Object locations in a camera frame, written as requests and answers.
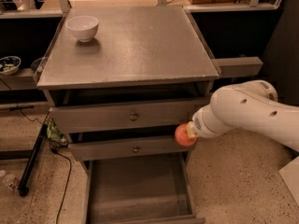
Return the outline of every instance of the orange object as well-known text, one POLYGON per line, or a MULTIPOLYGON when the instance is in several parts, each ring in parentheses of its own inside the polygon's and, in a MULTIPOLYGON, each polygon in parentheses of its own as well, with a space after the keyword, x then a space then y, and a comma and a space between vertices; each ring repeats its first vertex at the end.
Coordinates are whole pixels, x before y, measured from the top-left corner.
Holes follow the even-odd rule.
POLYGON ((175 137, 181 146, 191 146, 196 142, 196 138, 190 138, 187 134, 187 124, 181 124, 176 128, 175 137))

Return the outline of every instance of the dark wall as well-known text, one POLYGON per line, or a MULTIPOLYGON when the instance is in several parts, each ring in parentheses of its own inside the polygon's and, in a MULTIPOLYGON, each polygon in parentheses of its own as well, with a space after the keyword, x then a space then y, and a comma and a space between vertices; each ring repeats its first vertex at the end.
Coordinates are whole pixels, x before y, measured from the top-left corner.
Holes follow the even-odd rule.
POLYGON ((282 10, 200 12, 193 17, 215 58, 262 56, 282 10))
POLYGON ((0 57, 19 56, 20 68, 28 68, 44 56, 61 18, 0 20, 0 57))
POLYGON ((287 105, 299 105, 299 0, 285 0, 284 12, 263 57, 263 73, 287 105))

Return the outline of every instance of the white bowl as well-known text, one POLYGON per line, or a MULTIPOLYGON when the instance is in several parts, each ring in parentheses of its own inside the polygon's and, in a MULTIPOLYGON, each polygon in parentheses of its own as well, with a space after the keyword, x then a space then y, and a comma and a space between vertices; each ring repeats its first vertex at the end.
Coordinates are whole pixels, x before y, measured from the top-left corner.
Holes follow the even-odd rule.
POLYGON ((92 16, 77 16, 66 22, 67 30, 81 42, 93 40, 98 25, 99 20, 92 16))
POLYGON ((19 71, 21 59, 17 56, 6 56, 0 59, 0 74, 10 76, 19 71))

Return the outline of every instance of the metal tabletop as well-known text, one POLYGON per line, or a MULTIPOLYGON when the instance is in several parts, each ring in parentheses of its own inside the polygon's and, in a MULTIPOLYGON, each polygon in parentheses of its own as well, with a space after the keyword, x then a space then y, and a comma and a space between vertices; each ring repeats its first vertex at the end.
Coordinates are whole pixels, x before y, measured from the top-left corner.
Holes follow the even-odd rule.
POLYGON ((99 20, 94 40, 65 24, 37 87, 80 89, 214 80, 219 74, 180 6, 71 8, 99 20))

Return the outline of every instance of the floor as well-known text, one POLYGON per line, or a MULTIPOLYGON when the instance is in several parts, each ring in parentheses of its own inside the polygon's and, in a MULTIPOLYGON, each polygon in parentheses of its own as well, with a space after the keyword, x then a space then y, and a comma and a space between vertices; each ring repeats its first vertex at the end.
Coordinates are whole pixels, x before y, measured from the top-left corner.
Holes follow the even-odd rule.
MULTIPOLYGON (((49 110, 47 103, 8 111, 1 105, 0 150, 30 149, 49 110)), ((67 148, 72 171, 58 223, 81 223, 87 176, 67 148)), ((299 207, 283 182, 279 169, 292 159, 281 144, 257 133, 235 129, 218 138, 199 140, 187 164, 198 217, 206 223, 299 223, 299 207)), ((27 160, 0 161, 18 177, 27 160)), ((51 153, 44 140, 28 181, 27 196, 0 186, 1 223, 56 223, 69 172, 68 160, 51 153)))

